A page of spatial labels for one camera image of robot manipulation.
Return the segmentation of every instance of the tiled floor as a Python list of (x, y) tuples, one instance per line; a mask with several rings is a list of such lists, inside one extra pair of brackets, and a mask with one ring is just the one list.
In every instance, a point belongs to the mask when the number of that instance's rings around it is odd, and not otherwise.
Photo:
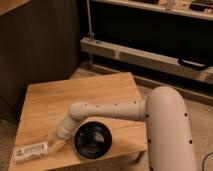
[[(71, 79), (94, 75), (97, 75), (97, 73), (88, 72), (84, 69), (78, 69), (71, 76)], [(146, 96), (150, 92), (149, 88), (142, 86), (139, 86), (139, 90), (142, 96)], [(190, 115), (197, 163), (199, 171), (201, 171), (202, 159), (207, 153), (213, 151), (213, 107), (190, 100), (185, 100), (185, 102)], [(7, 171), (16, 130), (16, 126), (5, 121), (0, 121), (0, 171)], [(137, 154), (133, 154), (130, 156), (93, 162), (83, 166), (61, 168), (57, 169), (57, 171), (148, 171), (147, 153), (139, 164), (134, 163), (136, 157)], [(213, 170), (213, 156), (208, 158), (205, 168), (205, 171)]]

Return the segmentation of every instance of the cable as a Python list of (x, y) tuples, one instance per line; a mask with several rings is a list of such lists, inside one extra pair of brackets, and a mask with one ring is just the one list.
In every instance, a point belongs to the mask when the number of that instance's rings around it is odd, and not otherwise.
[(207, 155), (204, 157), (203, 162), (202, 162), (202, 171), (205, 171), (205, 161), (206, 161), (206, 159), (207, 159), (210, 155), (212, 155), (212, 154), (213, 154), (213, 152), (207, 154)]

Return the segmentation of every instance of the wooden tabletop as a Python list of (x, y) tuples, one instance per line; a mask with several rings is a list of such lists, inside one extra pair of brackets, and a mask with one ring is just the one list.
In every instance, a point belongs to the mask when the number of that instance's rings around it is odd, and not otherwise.
[[(72, 102), (105, 103), (142, 99), (130, 73), (95, 76), (32, 84), (28, 87), (14, 149), (44, 141)], [(146, 126), (143, 122), (92, 117), (111, 130), (112, 146), (98, 160), (145, 151)], [(55, 155), (16, 164), (11, 157), (10, 171), (40, 171), (91, 162), (82, 159), (72, 139)]]
[(30, 0), (0, 0), (0, 15), (5, 14)]

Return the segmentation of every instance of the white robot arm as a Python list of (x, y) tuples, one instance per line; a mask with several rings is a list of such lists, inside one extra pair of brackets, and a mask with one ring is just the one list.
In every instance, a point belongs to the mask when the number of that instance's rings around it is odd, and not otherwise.
[(73, 103), (69, 114), (58, 123), (49, 137), (45, 154), (59, 150), (80, 123), (91, 116), (146, 121), (150, 170), (196, 171), (186, 107), (183, 98), (174, 89), (156, 88), (146, 101), (112, 104)]

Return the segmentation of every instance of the dark background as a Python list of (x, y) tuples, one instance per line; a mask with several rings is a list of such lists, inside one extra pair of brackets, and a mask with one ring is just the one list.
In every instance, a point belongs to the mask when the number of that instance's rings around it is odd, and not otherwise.
[(79, 41), (75, 0), (33, 0), (0, 16), (0, 118), (19, 119), (28, 84), (68, 78)]

